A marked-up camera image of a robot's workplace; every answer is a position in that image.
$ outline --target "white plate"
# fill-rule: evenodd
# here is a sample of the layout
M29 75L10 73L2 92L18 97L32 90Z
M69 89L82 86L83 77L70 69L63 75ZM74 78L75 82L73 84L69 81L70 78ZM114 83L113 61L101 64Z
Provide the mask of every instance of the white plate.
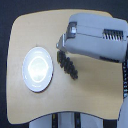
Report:
M50 83L53 73L52 59L41 47L31 49L25 56L22 75L26 86L34 91L44 90Z

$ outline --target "wooden table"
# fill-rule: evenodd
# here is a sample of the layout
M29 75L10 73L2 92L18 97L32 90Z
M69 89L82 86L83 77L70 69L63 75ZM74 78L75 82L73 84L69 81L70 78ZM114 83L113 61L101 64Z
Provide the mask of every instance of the wooden table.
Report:
M13 24L7 62L7 115L12 124L29 122L54 112L77 111L105 119L117 119L123 102L122 65L67 54L78 70L72 80L57 63L56 43L65 33L69 17L78 12L111 16L106 12L57 10L20 16ZM51 55L54 73L49 87L30 91L22 77L22 64L36 46Z

